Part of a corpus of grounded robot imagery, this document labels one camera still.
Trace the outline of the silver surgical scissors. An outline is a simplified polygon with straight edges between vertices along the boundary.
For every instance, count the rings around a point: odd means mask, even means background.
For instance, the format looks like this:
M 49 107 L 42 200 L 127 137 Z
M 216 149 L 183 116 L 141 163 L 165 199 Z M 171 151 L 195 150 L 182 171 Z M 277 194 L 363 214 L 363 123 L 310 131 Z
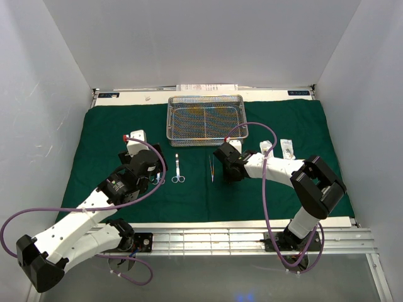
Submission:
M 180 166 L 179 166 L 179 155 L 175 154 L 175 170 L 176 175 L 171 178 L 172 183 L 184 183 L 186 178 L 185 176 L 181 175 L 180 173 Z
M 152 183 L 155 186 L 158 185 L 158 184 L 163 185 L 165 183 L 165 179 L 162 178 L 162 173 L 161 172 L 156 174 L 156 176 L 155 176 L 155 178 L 154 178 Z

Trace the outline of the silver tweezers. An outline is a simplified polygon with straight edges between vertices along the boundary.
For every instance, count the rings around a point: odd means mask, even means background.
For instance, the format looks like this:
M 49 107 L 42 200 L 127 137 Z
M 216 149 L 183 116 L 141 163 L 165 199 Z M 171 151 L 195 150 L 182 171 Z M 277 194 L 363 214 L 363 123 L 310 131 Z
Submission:
M 209 166 L 210 166 L 210 176 L 211 176 L 211 181 L 214 181 L 214 175 L 215 175 L 215 161 L 213 156 L 209 156 Z

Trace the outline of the clear pouch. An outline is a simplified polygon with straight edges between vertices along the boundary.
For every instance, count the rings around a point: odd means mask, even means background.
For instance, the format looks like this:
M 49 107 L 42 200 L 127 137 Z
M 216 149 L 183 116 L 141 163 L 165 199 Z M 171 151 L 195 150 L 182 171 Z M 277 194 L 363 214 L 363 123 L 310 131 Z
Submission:
M 293 143 L 292 140 L 289 139 L 281 139 L 280 140 L 281 151 L 283 154 L 283 158 L 287 160 L 295 160 L 296 157 L 293 151 Z
M 273 144 L 269 140 L 265 140 L 259 143 L 260 151 L 263 155 L 268 153 L 268 157 L 274 157 Z

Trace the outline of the dark green surgical drape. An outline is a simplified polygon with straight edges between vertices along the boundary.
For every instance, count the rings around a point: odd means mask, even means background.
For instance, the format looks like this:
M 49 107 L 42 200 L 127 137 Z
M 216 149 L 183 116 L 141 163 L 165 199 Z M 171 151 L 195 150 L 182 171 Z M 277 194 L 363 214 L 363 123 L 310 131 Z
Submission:
M 149 143 L 159 143 L 167 160 L 165 183 L 145 200 L 120 209 L 116 218 L 130 223 L 182 223 L 291 219 L 300 209 L 293 188 L 273 181 L 244 179 L 226 183 L 220 162 L 215 161 L 211 181 L 211 147 L 172 147 L 166 137 L 165 104 L 96 106 L 84 118 L 81 138 L 67 183 L 63 208 L 75 208 L 120 165 L 118 154 L 125 150 L 123 136 L 143 130 Z M 259 150 L 259 143 L 274 137 L 292 140 L 296 158 L 323 158 L 339 174 L 340 168 L 320 101 L 294 99 L 246 103 L 250 122 L 243 147 Z M 184 183 L 172 183 L 179 155 Z

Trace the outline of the metal wire mesh tray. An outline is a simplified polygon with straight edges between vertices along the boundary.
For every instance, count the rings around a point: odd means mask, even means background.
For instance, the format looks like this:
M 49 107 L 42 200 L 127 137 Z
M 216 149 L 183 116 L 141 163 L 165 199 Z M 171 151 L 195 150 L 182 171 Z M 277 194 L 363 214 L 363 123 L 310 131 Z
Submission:
M 225 137 L 243 141 L 249 135 L 242 96 L 174 96 L 167 104 L 166 136 L 173 147 L 221 145 Z

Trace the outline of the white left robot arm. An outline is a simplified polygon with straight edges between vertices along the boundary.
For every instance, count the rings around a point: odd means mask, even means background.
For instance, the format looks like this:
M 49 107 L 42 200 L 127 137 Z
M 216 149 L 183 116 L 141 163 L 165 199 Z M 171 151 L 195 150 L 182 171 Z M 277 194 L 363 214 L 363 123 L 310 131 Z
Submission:
M 121 165 L 74 211 L 35 236 L 17 240 L 18 264 L 37 292 L 52 289 L 68 270 L 96 254 L 113 249 L 124 252 L 134 245 L 135 232 L 123 219 L 91 231 L 144 194 L 151 178 L 163 172 L 161 149 L 147 143 L 145 131 L 133 131 L 123 140 L 127 151 L 119 154 Z

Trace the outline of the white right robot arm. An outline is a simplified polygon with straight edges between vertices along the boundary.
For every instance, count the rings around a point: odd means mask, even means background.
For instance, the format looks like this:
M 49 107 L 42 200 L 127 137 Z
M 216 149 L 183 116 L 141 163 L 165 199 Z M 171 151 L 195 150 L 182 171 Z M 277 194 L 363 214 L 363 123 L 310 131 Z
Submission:
M 225 142 L 213 154 L 222 164 L 227 182 L 260 178 L 294 188 L 301 208 L 276 237 L 282 247 L 298 250 L 307 243 L 309 233 L 318 222 L 331 214 L 347 189 L 321 157 L 281 159 L 270 151 L 272 146 L 267 140 L 259 144 L 259 152 L 241 153 L 235 143 Z

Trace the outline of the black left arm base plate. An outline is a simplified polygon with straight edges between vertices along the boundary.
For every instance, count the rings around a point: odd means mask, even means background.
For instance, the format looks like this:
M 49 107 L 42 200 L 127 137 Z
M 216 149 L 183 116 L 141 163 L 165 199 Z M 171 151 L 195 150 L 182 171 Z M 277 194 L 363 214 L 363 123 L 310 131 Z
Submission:
M 133 251 L 149 253 L 152 252 L 153 233 L 135 233 L 133 236 Z

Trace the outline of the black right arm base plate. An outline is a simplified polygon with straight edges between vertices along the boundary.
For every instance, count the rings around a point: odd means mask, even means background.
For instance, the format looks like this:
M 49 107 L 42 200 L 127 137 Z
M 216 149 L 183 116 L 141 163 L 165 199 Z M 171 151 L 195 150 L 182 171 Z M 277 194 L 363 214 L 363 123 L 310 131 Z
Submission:
M 264 238 L 261 239 L 260 242 L 264 243 L 264 250 L 266 252 L 274 252 L 274 245 L 270 239 L 269 233 L 265 232 L 263 236 Z M 273 232 L 273 236 L 280 252 L 301 252 L 305 248 L 310 237 L 310 235 L 307 235 L 304 239 L 299 239 L 292 233 L 284 232 Z M 319 237 L 319 233 L 315 232 L 307 250 L 309 252 L 318 252 L 320 250 L 320 247 L 321 240 Z

